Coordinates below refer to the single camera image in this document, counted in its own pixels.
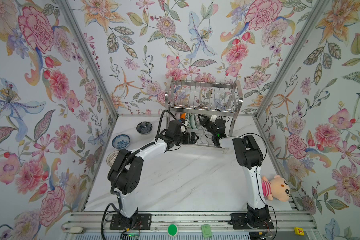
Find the pale green bowl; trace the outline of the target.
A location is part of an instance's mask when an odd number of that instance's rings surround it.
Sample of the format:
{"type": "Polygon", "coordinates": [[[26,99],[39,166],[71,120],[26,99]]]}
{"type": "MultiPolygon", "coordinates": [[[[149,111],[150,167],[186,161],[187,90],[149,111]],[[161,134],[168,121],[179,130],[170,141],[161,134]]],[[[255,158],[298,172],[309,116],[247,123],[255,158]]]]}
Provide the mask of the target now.
{"type": "Polygon", "coordinates": [[[196,126],[196,122],[195,122],[195,115],[194,115],[194,114],[190,114],[189,120],[190,120],[191,128],[192,128],[193,130],[196,130],[196,129],[197,129],[197,126],[196,126]]]}

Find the green leaf pattern bowl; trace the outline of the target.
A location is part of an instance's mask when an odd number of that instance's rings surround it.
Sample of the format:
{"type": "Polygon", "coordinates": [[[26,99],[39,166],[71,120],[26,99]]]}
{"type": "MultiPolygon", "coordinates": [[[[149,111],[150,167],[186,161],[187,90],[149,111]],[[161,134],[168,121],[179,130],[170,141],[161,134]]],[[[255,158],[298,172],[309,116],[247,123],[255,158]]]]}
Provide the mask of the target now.
{"type": "Polygon", "coordinates": [[[186,113],[185,119],[186,119],[186,123],[187,123],[188,128],[191,128],[190,117],[191,117],[191,114],[186,113]]]}

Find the stainless steel dish rack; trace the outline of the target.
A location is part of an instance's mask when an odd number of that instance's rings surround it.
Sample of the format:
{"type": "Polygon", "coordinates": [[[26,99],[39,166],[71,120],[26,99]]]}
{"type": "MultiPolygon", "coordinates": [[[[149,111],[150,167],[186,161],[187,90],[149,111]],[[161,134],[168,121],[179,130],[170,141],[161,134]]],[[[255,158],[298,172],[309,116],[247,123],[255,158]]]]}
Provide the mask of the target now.
{"type": "MultiPolygon", "coordinates": [[[[206,83],[196,81],[171,80],[164,91],[166,110],[180,118],[181,113],[212,116],[226,121],[226,135],[233,137],[234,126],[243,105],[243,91],[241,83],[234,81],[232,84],[206,83]]],[[[212,135],[202,127],[193,130],[187,127],[187,132],[195,132],[199,140],[194,145],[215,147],[212,135]]],[[[218,148],[223,154],[230,150],[218,148]]]]}

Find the white bowl orange outside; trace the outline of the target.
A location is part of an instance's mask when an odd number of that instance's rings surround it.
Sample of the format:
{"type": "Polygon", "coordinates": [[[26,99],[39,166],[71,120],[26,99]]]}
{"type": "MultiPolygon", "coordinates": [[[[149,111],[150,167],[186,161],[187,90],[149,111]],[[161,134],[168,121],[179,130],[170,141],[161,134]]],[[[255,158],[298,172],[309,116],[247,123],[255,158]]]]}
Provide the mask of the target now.
{"type": "Polygon", "coordinates": [[[181,121],[182,123],[185,123],[185,122],[186,122],[186,113],[181,113],[181,114],[180,114],[180,121],[181,121]]]}

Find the green geometric pattern bowl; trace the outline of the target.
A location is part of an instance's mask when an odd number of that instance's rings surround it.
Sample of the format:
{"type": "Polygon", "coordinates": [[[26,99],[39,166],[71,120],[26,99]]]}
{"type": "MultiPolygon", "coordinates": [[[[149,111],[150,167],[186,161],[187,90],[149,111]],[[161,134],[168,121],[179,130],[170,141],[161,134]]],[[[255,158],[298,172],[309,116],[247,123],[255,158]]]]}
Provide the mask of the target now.
{"type": "Polygon", "coordinates": [[[202,126],[201,126],[201,124],[200,124],[199,115],[195,115],[194,119],[195,119],[196,128],[197,128],[198,130],[201,130],[201,129],[202,129],[202,126]]]}

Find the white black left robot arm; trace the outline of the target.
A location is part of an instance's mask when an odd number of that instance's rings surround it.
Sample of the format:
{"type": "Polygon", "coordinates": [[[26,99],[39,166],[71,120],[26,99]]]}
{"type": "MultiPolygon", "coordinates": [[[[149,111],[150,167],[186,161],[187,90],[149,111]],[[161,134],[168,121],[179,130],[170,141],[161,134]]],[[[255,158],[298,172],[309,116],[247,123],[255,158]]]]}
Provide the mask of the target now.
{"type": "Polygon", "coordinates": [[[122,223],[132,227],[138,218],[139,210],[134,200],[127,195],[132,193],[140,182],[144,161],[152,160],[161,154],[181,145],[192,145],[199,139],[187,132],[185,117],[177,119],[170,111],[162,112],[155,139],[136,149],[122,149],[117,154],[108,173],[111,183],[110,193],[118,200],[119,208],[115,209],[122,223]]]}

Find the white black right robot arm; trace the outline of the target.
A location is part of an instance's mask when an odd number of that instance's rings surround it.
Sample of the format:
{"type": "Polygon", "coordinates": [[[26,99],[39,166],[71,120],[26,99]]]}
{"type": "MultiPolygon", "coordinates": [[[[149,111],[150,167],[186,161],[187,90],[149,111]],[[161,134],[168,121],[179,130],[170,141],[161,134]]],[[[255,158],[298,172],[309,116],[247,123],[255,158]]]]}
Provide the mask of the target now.
{"type": "Polygon", "coordinates": [[[212,120],[205,115],[198,115],[200,124],[212,135],[215,147],[234,150],[236,160],[245,174],[248,190],[247,210],[245,213],[230,214],[235,230],[272,230],[276,220],[270,215],[270,206],[266,204],[261,182],[263,153],[253,134],[228,137],[225,134],[226,121],[217,117],[212,120]]]}

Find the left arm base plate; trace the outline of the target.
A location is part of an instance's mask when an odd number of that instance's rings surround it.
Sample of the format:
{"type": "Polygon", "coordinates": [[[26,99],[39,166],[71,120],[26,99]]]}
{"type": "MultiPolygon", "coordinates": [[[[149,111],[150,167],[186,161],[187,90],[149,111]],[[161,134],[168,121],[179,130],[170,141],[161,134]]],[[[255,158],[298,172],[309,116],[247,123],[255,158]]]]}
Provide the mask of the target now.
{"type": "Polygon", "coordinates": [[[126,218],[122,214],[114,214],[110,223],[110,230],[150,230],[152,224],[152,214],[134,214],[131,218],[126,218]]]}

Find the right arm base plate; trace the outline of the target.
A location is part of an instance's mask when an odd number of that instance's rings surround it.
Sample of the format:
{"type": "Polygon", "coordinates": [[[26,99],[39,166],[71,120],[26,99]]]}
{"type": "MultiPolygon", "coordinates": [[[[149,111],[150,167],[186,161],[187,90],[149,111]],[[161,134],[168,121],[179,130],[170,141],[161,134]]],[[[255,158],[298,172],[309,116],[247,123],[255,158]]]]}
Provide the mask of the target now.
{"type": "Polygon", "coordinates": [[[230,214],[230,223],[234,230],[273,230],[274,224],[269,214],[261,217],[254,217],[247,213],[230,214]]]}

